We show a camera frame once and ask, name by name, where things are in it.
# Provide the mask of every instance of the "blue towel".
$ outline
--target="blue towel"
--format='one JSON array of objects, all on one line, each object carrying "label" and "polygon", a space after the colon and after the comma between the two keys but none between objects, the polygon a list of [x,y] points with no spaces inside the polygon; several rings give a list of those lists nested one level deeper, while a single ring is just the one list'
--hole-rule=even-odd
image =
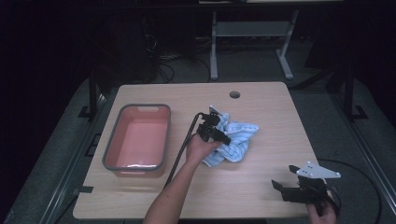
[{"label": "blue towel", "polygon": [[220,164],[224,159],[231,162],[241,161],[248,151],[249,139],[259,130],[256,124],[236,121],[228,123],[229,117],[227,113],[222,113],[216,128],[230,137],[231,143],[229,146],[222,144],[203,160],[209,167]]}]

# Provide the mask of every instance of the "forearm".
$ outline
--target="forearm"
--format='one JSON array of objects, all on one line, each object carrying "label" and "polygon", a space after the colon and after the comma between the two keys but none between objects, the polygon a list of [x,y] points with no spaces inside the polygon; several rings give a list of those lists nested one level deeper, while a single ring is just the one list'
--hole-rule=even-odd
[{"label": "forearm", "polygon": [[176,224],[198,164],[186,162],[146,213],[145,224]]}]

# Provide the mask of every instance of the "plastic tray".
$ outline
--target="plastic tray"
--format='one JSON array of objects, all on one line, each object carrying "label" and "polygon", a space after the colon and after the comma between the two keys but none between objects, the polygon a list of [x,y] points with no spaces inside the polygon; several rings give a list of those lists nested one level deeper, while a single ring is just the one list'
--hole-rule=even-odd
[{"label": "plastic tray", "polygon": [[117,176],[163,175],[170,119],[168,105],[125,105],[110,135],[103,165]]}]

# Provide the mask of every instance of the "wooden tabletop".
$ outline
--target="wooden tabletop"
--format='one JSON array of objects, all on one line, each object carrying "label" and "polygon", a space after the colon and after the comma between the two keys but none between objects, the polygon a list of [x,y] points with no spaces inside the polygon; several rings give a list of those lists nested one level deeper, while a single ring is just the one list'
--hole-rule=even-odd
[{"label": "wooden tabletop", "polygon": [[[240,97],[230,97],[238,91]],[[102,164],[117,115],[128,104],[167,104],[172,110],[166,170],[159,178],[117,177]],[[245,158],[212,168],[201,164],[192,180],[181,218],[260,218],[306,216],[305,206],[285,203],[274,179],[296,186],[289,165],[317,162],[289,91],[281,82],[153,84],[122,86],[110,111],[74,209],[76,218],[143,218],[161,192],[193,117],[210,105],[230,120],[260,126]]]}]

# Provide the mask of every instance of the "human arm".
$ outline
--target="human arm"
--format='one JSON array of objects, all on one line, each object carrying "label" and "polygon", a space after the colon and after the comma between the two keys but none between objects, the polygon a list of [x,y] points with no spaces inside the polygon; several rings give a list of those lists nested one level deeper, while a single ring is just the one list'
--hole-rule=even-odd
[{"label": "human arm", "polygon": [[187,145],[186,162],[163,189],[146,213],[144,224],[177,223],[195,170],[221,142],[204,142],[195,134]]},{"label": "human arm", "polygon": [[322,207],[322,216],[320,217],[314,204],[306,205],[311,224],[336,224],[337,216],[332,205],[329,202],[324,202]]}]

